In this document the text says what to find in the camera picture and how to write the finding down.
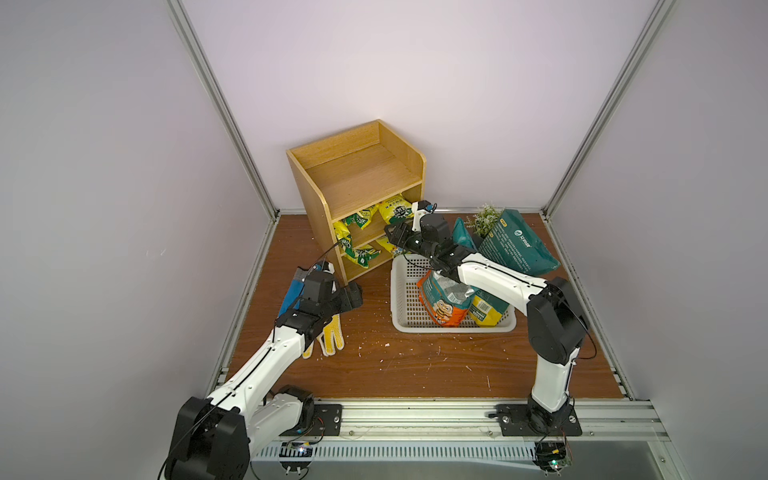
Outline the yellow green fertilizer packet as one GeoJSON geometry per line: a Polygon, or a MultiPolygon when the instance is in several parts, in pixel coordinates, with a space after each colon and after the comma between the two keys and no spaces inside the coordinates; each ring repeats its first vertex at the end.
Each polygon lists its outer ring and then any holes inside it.
{"type": "Polygon", "coordinates": [[[346,226],[356,225],[359,229],[364,230],[373,222],[377,210],[377,204],[371,205],[345,217],[342,222],[346,226]]]}
{"type": "Polygon", "coordinates": [[[378,204],[378,213],[386,225],[402,223],[413,217],[412,203],[396,194],[378,204]]]}

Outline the green orange bee fertilizer bag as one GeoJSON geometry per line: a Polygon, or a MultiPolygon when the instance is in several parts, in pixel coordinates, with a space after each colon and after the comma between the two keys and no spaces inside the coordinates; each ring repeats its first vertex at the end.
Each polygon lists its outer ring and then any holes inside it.
{"type": "Polygon", "coordinates": [[[430,319],[441,327],[458,327],[476,289],[428,270],[417,282],[418,296],[430,319]]]}

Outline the white plastic basket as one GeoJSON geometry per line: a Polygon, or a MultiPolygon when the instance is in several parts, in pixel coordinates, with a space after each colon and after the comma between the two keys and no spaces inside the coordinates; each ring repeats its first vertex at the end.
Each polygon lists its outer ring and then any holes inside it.
{"type": "Polygon", "coordinates": [[[456,327],[435,323],[419,300],[417,282],[426,273],[428,260],[416,254],[405,254],[393,260],[391,270],[391,316],[395,328],[408,334],[497,334],[513,331],[517,318],[508,309],[495,326],[479,326],[468,315],[456,327]]]}

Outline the dark green yellow soil bag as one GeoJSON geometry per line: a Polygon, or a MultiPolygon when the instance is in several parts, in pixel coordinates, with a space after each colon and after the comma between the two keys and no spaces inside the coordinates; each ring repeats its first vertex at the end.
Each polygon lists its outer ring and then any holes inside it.
{"type": "Polygon", "coordinates": [[[480,327],[495,327],[509,303],[483,290],[477,290],[468,308],[468,317],[480,327]]]}

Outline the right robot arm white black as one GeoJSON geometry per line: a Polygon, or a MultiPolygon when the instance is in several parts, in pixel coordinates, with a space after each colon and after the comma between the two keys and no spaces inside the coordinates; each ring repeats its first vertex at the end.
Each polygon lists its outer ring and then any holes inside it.
{"type": "Polygon", "coordinates": [[[529,343],[537,355],[529,408],[554,415],[570,403],[569,385],[589,327],[571,284],[544,280],[501,264],[452,239],[440,214],[419,210],[411,221],[385,227],[394,246],[426,258],[432,270],[483,290],[527,318],[529,343]]]}

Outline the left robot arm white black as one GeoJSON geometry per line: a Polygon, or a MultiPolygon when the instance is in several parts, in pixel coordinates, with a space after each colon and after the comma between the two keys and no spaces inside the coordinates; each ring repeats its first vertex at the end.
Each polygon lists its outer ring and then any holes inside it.
{"type": "Polygon", "coordinates": [[[327,262],[298,269],[268,337],[224,384],[178,411],[161,479],[242,479],[252,458],[286,431],[307,432],[314,397],[271,391],[335,317],[363,304],[362,287],[342,285],[327,262]]]}

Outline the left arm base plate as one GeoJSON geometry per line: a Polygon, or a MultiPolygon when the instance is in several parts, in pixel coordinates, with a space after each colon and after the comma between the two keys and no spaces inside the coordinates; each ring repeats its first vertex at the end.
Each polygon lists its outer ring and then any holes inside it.
{"type": "Polygon", "coordinates": [[[315,403],[311,413],[303,412],[299,423],[280,434],[281,437],[336,437],[341,432],[343,405],[315,403]]]}

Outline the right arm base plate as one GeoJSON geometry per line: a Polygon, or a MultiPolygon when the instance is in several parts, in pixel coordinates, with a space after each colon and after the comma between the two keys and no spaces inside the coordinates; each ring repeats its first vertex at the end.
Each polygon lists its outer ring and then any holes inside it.
{"type": "Polygon", "coordinates": [[[499,404],[487,417],[508,437],[579,437],[583,434],[574,406],[568,402],[555,412],[534,404],[499,404]]]}

